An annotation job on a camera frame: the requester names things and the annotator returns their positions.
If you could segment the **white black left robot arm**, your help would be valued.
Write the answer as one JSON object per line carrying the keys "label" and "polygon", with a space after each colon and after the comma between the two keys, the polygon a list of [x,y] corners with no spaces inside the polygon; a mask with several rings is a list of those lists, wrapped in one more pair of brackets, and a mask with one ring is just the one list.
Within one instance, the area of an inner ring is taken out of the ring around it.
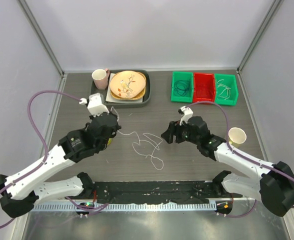
{"label": "white black left robot arm", "polygon": [[48,153],[46,161],[37,160],[24,170],[10,176],[0,174],[2,210],[11,218],[30,212],[35,205],[64,197],[89,199],[94,183],[87,173],[56,182],[47,179],[81,160],[106,149],[109,139],[121,129],[114,113],[91,117],[84,128],[72,130]]}

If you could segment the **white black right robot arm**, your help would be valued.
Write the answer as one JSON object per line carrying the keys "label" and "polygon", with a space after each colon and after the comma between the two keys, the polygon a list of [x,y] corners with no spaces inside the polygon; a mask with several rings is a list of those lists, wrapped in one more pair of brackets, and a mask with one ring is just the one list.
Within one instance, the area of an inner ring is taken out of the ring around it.
{"label": "white black right robot arm", "polygon": [[255,158],[208,129],[200,116],[187,122],[171,121],[161,137],[168,143],[189,142],[205,157],[226,164],[244,176],[222,171],[213,179],[213,193],[220,198],[239,194],[261,202],[267,210],[283,217],[294,206],[294,174],[284,162],[277,164]]}

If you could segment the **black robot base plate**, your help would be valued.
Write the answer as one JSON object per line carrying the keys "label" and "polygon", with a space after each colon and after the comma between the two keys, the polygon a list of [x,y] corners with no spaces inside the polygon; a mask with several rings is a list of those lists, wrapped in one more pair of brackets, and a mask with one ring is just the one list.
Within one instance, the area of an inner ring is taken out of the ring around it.
{"label": "black robot base plate", "polygon": [[94,191],[100,204],[206,204],[231,195],[212,182],[199,181],[100,181]]}

